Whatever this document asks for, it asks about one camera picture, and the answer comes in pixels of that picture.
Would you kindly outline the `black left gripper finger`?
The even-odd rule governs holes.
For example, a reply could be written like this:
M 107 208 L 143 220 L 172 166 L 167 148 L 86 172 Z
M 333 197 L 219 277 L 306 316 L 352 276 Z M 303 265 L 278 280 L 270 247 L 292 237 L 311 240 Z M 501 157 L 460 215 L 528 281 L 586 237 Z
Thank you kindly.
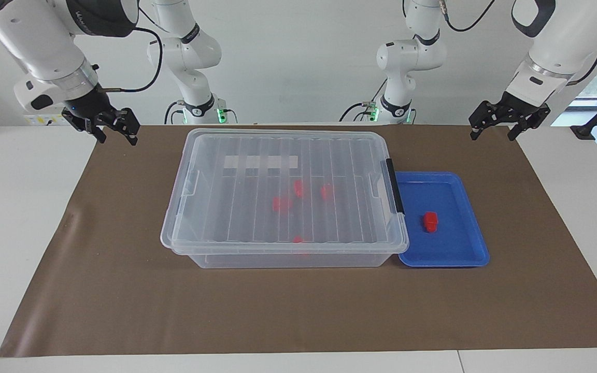
M 483 101 L 474 109 L 468 118 L 468 122 L 471 125 L 470 137 L 472 141 L 476 141 L 485 129 L 500 123 L 498 116 L 499 108 L 498 104 Z
M 509 141 L 515 141 L 517 137 L 523 132 L 526 132 L 526 130 L 538 129 L 549 114 L 549 106 L 542 105 L 538 108 L 538 110 L 535 113 L 520 118 L 517 121 L 516 125 L 514 125 L 514 127 L 512 127 L 507 134 Z

